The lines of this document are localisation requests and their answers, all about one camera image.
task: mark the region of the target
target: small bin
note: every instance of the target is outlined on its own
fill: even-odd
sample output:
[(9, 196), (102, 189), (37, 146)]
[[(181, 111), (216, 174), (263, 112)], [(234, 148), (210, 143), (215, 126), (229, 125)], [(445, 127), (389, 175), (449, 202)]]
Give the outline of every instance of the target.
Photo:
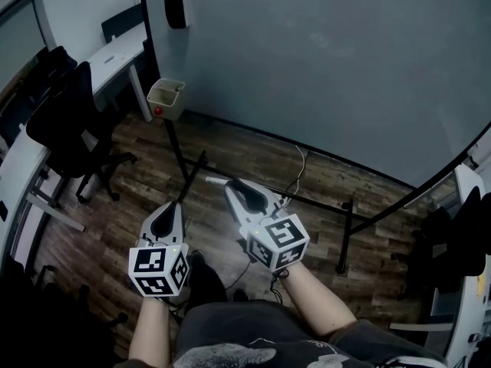
[(170, 79), (159, 79), (155, 82), (147, 95), (150, 111), (154, 117), (179, 119), (184, 110), (179, 97), (184, 85), (183, 82)]

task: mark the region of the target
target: person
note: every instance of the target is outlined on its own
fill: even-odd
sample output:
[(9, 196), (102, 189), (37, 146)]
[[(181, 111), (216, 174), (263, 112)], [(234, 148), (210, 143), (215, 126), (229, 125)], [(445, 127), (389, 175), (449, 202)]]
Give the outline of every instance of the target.
[[(218, 274), (200, 252), (189, 256), (189, 266), (191, 292), (176, 339), (175, 368), (445, 367), (441, 356), (357, 320), (300, 261), (280, 279), (303, 320), (281, 304), (247, 301), (244, 293), (227, 302)], [(169, 366), (169, 319), (165, 303), (145, 297), (129, 360), (116, 367)]]

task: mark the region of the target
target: white desk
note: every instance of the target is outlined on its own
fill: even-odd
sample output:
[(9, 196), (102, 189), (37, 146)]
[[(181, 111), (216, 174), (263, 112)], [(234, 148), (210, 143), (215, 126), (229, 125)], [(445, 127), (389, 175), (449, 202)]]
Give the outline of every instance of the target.
[(121, 71), (128, 70), (143, 117), (145, 121), (150, 122), (152, 115), (147, 98), (141, 89), (137, 69), (133, 63), (133, 60), (143, 53), (143, 42), (146, 39), (145, 25), (140, 23), (99, 49), (88, 62), (91, 64), (92, 93), (94, 95), (103, 90)]
[[(453, 177), (456, 181), (456, 192), (461, 205), (466, 201), (467, 196), (469, 196), (475, 186), (479, 187), (481, 196), (486, 194), (483, 179), (469, 167), (458, 165), (453, 171)], [(486, 256), (484, 277), (488, 275), (490, 266), (491, 258)], [(486, 286), (483, 293), (478, 294), (478, 277), (464, 277), (462, 297), (455, 321), (449, 327), (446, 327), (448, 324), (441, 324), (441, 329), (436, 330), (445, 331), (452, 329), (452, 336), (445, 356), (450, 368), (457, 365), (464, 356), (467, 357), (464, 368), (467, 367), (476, 349), (476, 342), (469, 343), (468, 340), (472, 334), (479, 334), (483, 327), (488, 303), (489, 279), (486, 278), (485, 282)], [(391, 324), (390, 328), (394, 330), (435, 331), (434, 324)]]
[(5, 253), (10, 252), (14, 221), (25, 199), (78, 230), (83, 231), (85, 228), (32, 195), (31, 191), (48, 156), (49, 150), (32, 140), (25, 129), (22, 129), (0, 166), (0, 200), (8, 210), (6, 219), (4, 221), (0, 219), (0, 268)]

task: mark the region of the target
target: metal frame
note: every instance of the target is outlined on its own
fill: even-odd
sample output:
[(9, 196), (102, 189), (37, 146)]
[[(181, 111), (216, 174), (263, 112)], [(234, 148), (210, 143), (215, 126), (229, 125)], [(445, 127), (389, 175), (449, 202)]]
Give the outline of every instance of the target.
[[(153, 50), (153, 59), (154, 59), (155, 65), (157, 65), (157, 59), (155, 58), (155, 50), (153, 48), (152, 32), (150, 30), (150, 21), (148, 18), (147, 0), (141, 0), (141, 4), (142, 4), (142, 10), (143, 10), (143, 21), (145, 23), (145, 29), (147, 31), (147, 40), (148, 40), (149, 49)], [(325, 156), (330, 156), (331, 158), (342, 161), (343, 163), (347, 163), (349, 165), (356, 166), (358, 168), (367, 170), (371, 173), (382, 176), (386, 179), (389, 179), (390, 181), (397, 182), (397, 183), (401, 184), (402, 186), (405, 186), (405, 187), (413, 190), (412, 192), (410, 192), (409, 194), (404, 196), (401, 200), (395, 202), (393, 205), (386, 208), (384, 211), (376, 214), (375, 216), (373, 216), (371, 218), (366, 218), (366, 217), (363, 217), (361, 215), (353, 213), (353, 200), (350, 200), (350, 202), (348, 202), (348, 203), (344, 203), (343, 204), (344, 208), (339, 209), (337, 207), (326, 205), (324, 203), (316, 202), (314, 200), (307, 199), (307, 198), (304, 198), (304, 197), (299, 196), (299, 195), (294, 195), (294, 194), (291, 194), (289, 192), (282, 191), (280, 189), (267, 187), (267, 188), (271, 189), (272, 191), (274, 191), (280, 195), (284, 195), (284, 196), (287, 196), (287, 197), (292, 198), (294, 200), (298, 200), (299, 202), (303, 202), (303, 203), (306, 203), (309, 205), (313, 205), (315, 207), (319, 207), (320, 209), (325, 209), (325, 210), (346, 216), (346, 223), (344, 225), (344, 236), (343, 236), (343, 243), (342, 243), (342, 248), (341, 248), (341, 255), (339, 258), (338, 266), (336, 267), (336, 271), (339, 274), (341, 274), (345, 271), (346, 259), (348, 256), (349, 242), (350, 242), (350, 237), (352, 235), (364, 230), (365, 228), (368, 228), (369, 226), (372, 226), (374, 223), (380, 221), (381, 219), (384, 219), (388, 215), (390, 215), (390, 214), (396, 212), (397, 210), (403, 208), (405, 205), (412, 202), (413, 200), (415, 200), (419, 196), (423, 195), (427, 190), (431, 189), (433, 186), (435, 186), (437, 183), (439, 183), (440, 180), (445, 179), (445, 177), (449, 173), (451, 173), (457, 167), (457, 165), (461, 164), (467, 158), (467, 151), (469, 151), (469, 149), (476, 144), (476, 142), (484, 135), (484, 133), (489, 129), (489, 127), (491, 127), (491, 122), (489, 122), (487, 124), (486, 128), (476, 137), (476, 139), (474, 139), (470, 143), (469, 146), (467, 146), (459, 155), (457, 155), (450, 163), (448, 163), (448, 165), (446, 165), (435, 176), (433, 176), (431, 179), (426, 181), (423, 185), (421, 185), (418, 188), (414, 188), (413, 186), (410, 186), (410, 185), (406, 184), (405, 182), (401, 182), (397, 179), (394, 179), (393, 177), (384, 175), (383, 173), (377, 172), (375, 170), (367, 168), (366, 166), (360, 165), (358, 163), (354, 163), (354, 162), (350, 161), (349, 159), (345, 159), (345, 158), (342, 158), (340, 156), (330, 154), (328, 152), (325, 152), (324, 150), (315, 149), (314, 147), (309, 146), (309, 145), (305, 145), (304, 143), (296, 142), (294, 140), (290, 140), (288, 138), (284, 138), (282, 136), (275, 135), (273, 133), (267, 133), (265, 131), (261, 131), (261, 130), (258, 130), (256, 128), (252, 128), (250, 126), (244, 126), (242, 124), (234, 123), (234, 122), (224, 120), (224, 119), (220, 119), (218, 117), (208, 116), (208, 115), (205, 115), (203, 113), (197, 113), (197, 112), (188, 112), (188, 113), (194, 113), (195, 115), (199, 115), (201, 117), (206, 117), (206, 118), (209, 118), (212, 120), (220, 121), (222, 123), (233, 125), (235, 127), (240, 127), (240, 128), (245, 129), (245, 130), (250, 130), (250, 131), (255, 132), (255, 133), (260, 133), (262, 135), (270, 136), (270, 137), (276, 138), (277, 140), (281, 140), (283, 142), (296, 144), (296, 145), (304, 147), (306, 149), (310, 149), (311, 151), (314, 151), (316, 153), (320, 153), (320, 154), (325, 155)], [(236, 178), (236, 176), (234, 176), (231, 173), (228, 173), (226, 171), (222, 171), (222, 170), (217, 169), (217, 168), (212, 168), (211, 166), (207, 166), (206, 164), (200, 165), (196, 161), (192, 161), (191, 159), (184, 158), (183, 154), (181, 153), (181, 150), (180, 150), (179, 140), (177, 139), (176, 132), (174, 130), (172, 121), (165, 120), (165, 125), (167, 128), (167, 132), (169, 134), (170, 142), (172, 144), (174, 153), (176, 154), (177, 162), (179, 163), (181, 171), (183, 172), (184, 179), (186, 180), (187, 183), (189, 183), (187, 185), (190, 185), (192, 183), (192, 180), (187, 175), (186, 164), (190, 164), (190, 165), (195, 166), (195, 168), (197, 168), (197, 169), (208, 170), (210, 172), (213, 172), (213, 173), (216, 173), (216, 174), (219, 174), (221, 176), (228, 177), (228, 178)], [(351, 227), (352, 219), (361, 220), (362, 223), (359, 225), (356, 225), (355, 227)]]

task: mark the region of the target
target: wooden floor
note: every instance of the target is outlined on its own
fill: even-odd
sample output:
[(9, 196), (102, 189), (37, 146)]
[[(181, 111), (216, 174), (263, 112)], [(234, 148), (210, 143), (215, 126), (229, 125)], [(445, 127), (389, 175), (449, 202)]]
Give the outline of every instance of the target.
[[(185, 156), (196, 159), (205, 149), (211, 166), (280, 189), (285, 189), (302, 167), (294, 146), (222, 123), (186, 117), (176, 124), (176, 131)], [(61, 197), (61, 206), (87, 226), (86, 232), (51, 219), (42, 236), (35, 270), (54, 265), (57, 271), (47, 280), (74, 295), (82, 284), (89, 285), (90, 309), (104, 320), (120, 312), (128, 314), (128, 322), (114, 328), (117, 352), (125, 356), (141, 302), (141, 297), (130, 290), (128, 250), (135, 244), (142, 221), (159, 205), (177, 198), (183, 177), (162, 120), (147, 124), (139, 114), (131, 113), (117, 126), (114, 141), (117, 152), (131, 151), (139, 158), (134, 165), (118, 166), (112, 177), (120, 201), (112, 202), (103, 189), (97, 189), (88, 204), (80, 205), (74, 197), (77, 181), (72, 181)], [(246, 267), (248, 258), (236, 243), (240, 236), (222, 191), (205, 183), (207, 175), (199, 173), (183, 205), (186, 242), (191, 249), (205, 253), (228, 286)], [(396, 183), (311, 153), (298, 194), (337, 207), (353, 198), (356, 213), (374, 215), (407, 192)], [(404, 287), (406, 268), (391, 261), (390, 253), (410, 253), (411, 232), (429, 212), (428, 205), (400, 210), (353, 235), (343, 275), (334, 267), (341, 250), (344, 217), (294, 201), (288, 210), (298, 214), (311, 236), (303, 262), (357, 317), (382, 327), (392, 320), (418, 320), (423, 308), (420, 298), (395, 300)], [(273, 301), (270, 279), (266, 269), (256, 263), (236, 287), (245, 288), (254, 298)], [(285, 304), (292, 305), (280, 285), (278, 289)]]

